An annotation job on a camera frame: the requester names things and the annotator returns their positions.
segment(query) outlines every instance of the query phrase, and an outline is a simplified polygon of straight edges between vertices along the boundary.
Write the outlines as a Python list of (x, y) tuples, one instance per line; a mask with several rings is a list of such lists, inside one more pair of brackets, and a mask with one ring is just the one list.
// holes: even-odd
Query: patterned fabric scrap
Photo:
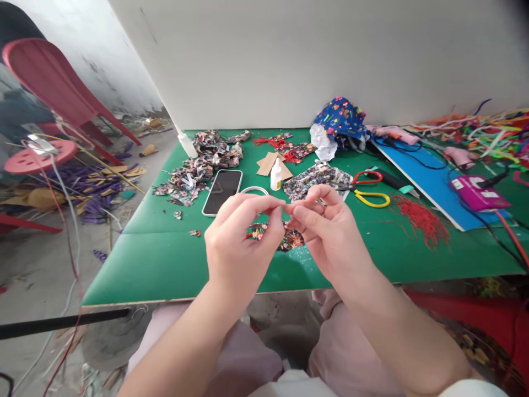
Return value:
[(239, 166), (242, 156), (242, 145), (235, 143), (229, 149), (218, 131), (199, 132), (193, 139), (198, 157), (183, 161), (181, 168), (167, 172), (169, 181), (160, 186), (153, 186), (153, 195), (167, 196), (176, 205), (189, 207), (202, 190), (209, 190), (206, 182), (213, 179), (214, 173), (223, 168)]
[[(289, 230), (287, 229), (288, 222), (283, 222), (283, 225), (285, 229), (287, 230), (285, 237), (283, 237), (283, 240), (281, 241), (279, 247), (277, 247), (276, 251), (281, 252), (288, 252), (292, 248), (296, 248), (299, 246), (302, 246), (305, 244), (305, 240), (303, 239), (303, 236), (300, 232), (297, 230)], [(263, 234), (266, 232), (266, 228), (268, 227), (268, 223), (254, 223), (250, 225), (250, 233), (252, 234), (252, 239), (254, 240), (261, 240), (263, 238)]]
[(228, 143), (228, 144), (234, 144), (234, 143), (237, 143), (237, 142), (242, 143), (242, 142), (246, 142), (251, 137), (252, 137), (252, 133), (250, 131), (246, 130), (242, 134), (229, 137), (228, 139), (226, 139), (226, 143)]
[(286, 163), (298, 165), (305, 157), (314, 152), (316, 149), (316, 146), (314, 146), (312, 143), (303, 142), (299, 145), (292, 146), (290, 150), (284, 152), (279, 150), (279, 152), (285, 158)]
[[(294, 202), (303, 200), (312, 186), (319, 184), (333, 186), (333, 183), (350, 184), (352, 181), (353, 177), (348, 173), (323, 162), (313, 165), (307, 171), (283, 183), (283, 190), (290, 201)], [(345, 200), (349, 192), (339, 191), (338, 194)]]
[(314, 122), (324, 127), (339, 149), (363, 152), (372, 132), (364, 126), (365, 112), (346, 98), (337, 96), (318, 114)]

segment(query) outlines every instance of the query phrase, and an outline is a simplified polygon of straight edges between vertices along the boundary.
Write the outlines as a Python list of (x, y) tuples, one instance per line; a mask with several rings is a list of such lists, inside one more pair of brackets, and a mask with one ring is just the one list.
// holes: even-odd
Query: phone screen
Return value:
[(241, 171), (218, 171), (202, 212), (207, 215), (217, 215), (222, 204), (224, 204), (230, 196), (237, 194), (241, 184), (241, 178)]

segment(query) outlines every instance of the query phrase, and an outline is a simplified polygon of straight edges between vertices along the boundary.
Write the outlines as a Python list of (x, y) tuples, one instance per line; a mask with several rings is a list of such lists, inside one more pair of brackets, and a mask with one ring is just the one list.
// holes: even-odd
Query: red scissors handle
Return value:
[[(358, 177), (361, 176), (361, 175), (364, 175), (364, 174), (374, 175), (374, 176), (377, 177), (377, 179), (369, 179), (369, 180), (359, 181)], [(380, 173), (378, 173), (377, 171), (366, 170), (366, 171), (362, 171), (362, 172), (357, 173), (354, 176), (353, 182), (351, 184), (352, 185), (364, 185), (364, 184), (377, 183), (377, 182), (380, 182), (381, 180), (382, 180), (382, 175)]]

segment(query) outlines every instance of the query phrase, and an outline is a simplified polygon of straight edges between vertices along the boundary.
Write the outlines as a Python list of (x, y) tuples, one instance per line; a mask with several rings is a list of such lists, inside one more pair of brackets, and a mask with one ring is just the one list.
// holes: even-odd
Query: glue bottle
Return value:
[(270, 189), (279, 190), (281, 189), (281, 176), (283, 172), (281, 166), (279, 165), (279, 159), (276, 159), (276, 163), (270, 171)]
[(186, 151), (186, 154), (191, 158), (198, 157), (197, 150), (195, 149), (195, 146), (193, 145), (193, 142), (191, 142), (189, 137), (185, 135), (182, 130), (178, 127), (176, 127), (176, 130), (178, 132), (178, 140), (182, 144), (182, 147)]

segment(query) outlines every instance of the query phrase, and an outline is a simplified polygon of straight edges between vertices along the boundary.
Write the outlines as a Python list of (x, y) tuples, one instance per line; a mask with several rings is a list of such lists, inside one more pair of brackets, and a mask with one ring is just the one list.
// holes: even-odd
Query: green cutting mat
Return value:
[[(253, 137), (271, 137), (286, 131), (294, 134), (291, 138), (294, 143), (310, 142), (308, 128), (254, 130)], [(186, 131), (189, 136), (196, 132)], [(225, 137), (241, 132), (242, 130), (221, 131)], [(242, 146), (244, 159), (239, 166), (243, 172), (241, 189), (262, 186), (272, 195), (288, 200), (282, 189), (277, 192), (270, 191), (269, 177), (256, 174), (259, 168), (256, 162), (265, 157), (266, 153), (273, 152), (273, 148), (267, 144), (254, 147), (251, 140)], [(163, 170), (172, 171), (181, 167), (185, 158), (181, 145), (177, 145)], [(311, 154), (301, 164), (287, 164), (287, 167), (296, 176), (311, 167), (316, 158), (316, 154)], [(338, 152), (331, 164), (352, 175), (369, 166), (378, 165), (404, 178), (391, 164), (356, 152)], [(161, 171), (154, 185), (165, 183), (168, 178), (169, 176)], [(373, 185), (367, 189), (391, 194), (391, 188), (384, 184)], [(520, 220), (528, 222), (529, 213), (525, 210), (527, 188), (509, 178), (498, 185), (498, 190), (514, 204), (511, 212)], [(167, 202), (170, 196), (153, 196), (152, 189), (149, 190), (88, 289), (82, 305), (195, 297), (208, 279), (206, 247), (203, 237), (192, 237), (188, 231), (196, 229), (203, 233), (211, 224), (213, 218), (205, 217), (201, 212), (207, 195), (207, 191), (201, 192), (194, 204), (185, 208)], [(411, 241), (399, 225), (383, 222), (397, 222), (404, 226), (409, 236), (414, 237), (408, 219), (395, 215), (389, 208), (368, 207), (353, 194), (349, 194), (346, 203), (354, 213), (375, 264), (392, 282), (446, 280), (523, 272), (486, 230), (462, 233), (449, 227), (452, 238), (450, 246), (440, 246), (435, 251), (425, 246), (421, 235), (418, 241)], [(176, 210), (183, 212), (180, 221), (173, 216)], [(266, 217), (263, 215), (256, 222), (264, 221)], [(516, 231), (520, 234), (519, 239), (524, 247), (529, 249), (529, 234), (521, 228)], [(507, 234), (501, 229), (496, 232), (512, 248)], [(330, 286), (307, 248), (303, 246), (288, 253), (276, 252), (258, 292)]]

